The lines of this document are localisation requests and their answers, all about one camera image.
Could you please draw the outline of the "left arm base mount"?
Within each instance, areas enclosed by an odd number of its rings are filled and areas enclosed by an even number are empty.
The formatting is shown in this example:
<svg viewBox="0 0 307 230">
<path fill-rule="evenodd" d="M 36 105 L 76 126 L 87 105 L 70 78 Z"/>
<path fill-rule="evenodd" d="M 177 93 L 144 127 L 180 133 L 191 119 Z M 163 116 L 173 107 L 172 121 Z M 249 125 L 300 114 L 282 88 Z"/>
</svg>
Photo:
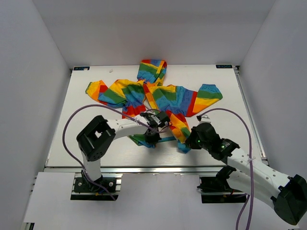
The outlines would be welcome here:
<svg viewBox="0 0 307 230">
<path fill-rule="evenodd" d="M 73 201 L 116 201 L 120 191 L 121 178 L 102 176 L 96 181 L 108 192 L 95 184 L 89 182 L 83 175 L 76 174 L 73 180 L 71 197 Z"/>
</svg>

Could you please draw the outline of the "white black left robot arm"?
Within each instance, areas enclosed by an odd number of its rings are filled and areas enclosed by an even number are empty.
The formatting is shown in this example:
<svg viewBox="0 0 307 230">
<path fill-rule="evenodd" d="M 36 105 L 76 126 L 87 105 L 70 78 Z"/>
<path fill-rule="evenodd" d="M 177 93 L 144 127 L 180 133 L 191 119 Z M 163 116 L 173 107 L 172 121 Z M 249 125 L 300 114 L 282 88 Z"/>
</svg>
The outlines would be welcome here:
<svg viewBox="0 0 307 230">
<path fill-rule="evenodd" d="M 113 140 L 143 135 L 145 143 L 155 145 L 161 140 L 159 129 L 169 124 L 170 118 L 165 112 L 144 112 L 132 118 L 117 120 L 107 120 L 101 115 L 93 118 L 76 138 L 83 156 L 85 186 L 90 191 L 97 191 L 101 187 L 100 159 Z"/>
</svg>

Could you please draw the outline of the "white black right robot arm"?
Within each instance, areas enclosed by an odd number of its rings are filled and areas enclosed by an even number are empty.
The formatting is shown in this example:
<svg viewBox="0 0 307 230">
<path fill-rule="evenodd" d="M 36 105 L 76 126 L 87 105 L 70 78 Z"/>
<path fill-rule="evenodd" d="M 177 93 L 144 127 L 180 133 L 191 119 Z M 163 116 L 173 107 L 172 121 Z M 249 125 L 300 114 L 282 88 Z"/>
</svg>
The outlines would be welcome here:
<svg viewBox="0 0 307 230">
<path fill-rule="evenodd" d="M 307 182 L 302 176 L 291 177 L 252 159 L 235 142 L 220 138 L 210 123 L 194 126 L 186 145 L 204 149 L 225 164 L 215 179 L 199 186 L 203 191 L 239 190 L 267 204 L 290 225 L 297 225 L 306 214 Z"/>
</svg>

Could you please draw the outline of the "rainbow striped kids jacket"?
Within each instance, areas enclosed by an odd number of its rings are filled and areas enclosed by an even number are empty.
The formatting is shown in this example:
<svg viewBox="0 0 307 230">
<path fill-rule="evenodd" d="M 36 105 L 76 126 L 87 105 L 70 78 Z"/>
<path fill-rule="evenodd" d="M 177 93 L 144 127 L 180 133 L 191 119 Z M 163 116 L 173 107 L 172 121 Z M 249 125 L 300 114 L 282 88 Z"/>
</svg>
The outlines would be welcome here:
<svg viewBox="0 0 307 230">
<path fill-rule="evenodd" d="M 125 115 L 137 116 L 146 111 L 144 101 L 154 110 L 164 111 L 170 118 L 170 130 L 181 152 L 190 148 L 184 142 L 190 135 L 186 119 L 222 99 L 214 84 L 203 84 L 198 91 L 183 86 L 164 86 L 167 63 L 164 60 L 144 59 L 139 65 L 137 81 L 116 80 L 106 86 L 102 80 L 89 83 L 86 94 L 93 100 L 112 108 L 122 108 Z"/>
</svg>

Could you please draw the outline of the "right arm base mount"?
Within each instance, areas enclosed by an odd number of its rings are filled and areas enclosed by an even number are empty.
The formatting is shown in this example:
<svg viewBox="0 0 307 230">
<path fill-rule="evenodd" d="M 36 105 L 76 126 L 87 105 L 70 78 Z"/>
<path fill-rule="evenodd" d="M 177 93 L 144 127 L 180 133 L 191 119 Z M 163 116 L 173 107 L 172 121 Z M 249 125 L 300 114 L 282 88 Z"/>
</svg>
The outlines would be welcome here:
<svg viewBox="0 0 307 230">
<path fill-rule="evenodd" d="M 197 189 L 201 193 L 203 204 L 234 204 L 245 203 L 247 195 L 231 188 L 226 181 L 236 169 L 231 166 L 223 167 L 214 177 L 201 177 Z"/>
</svg>

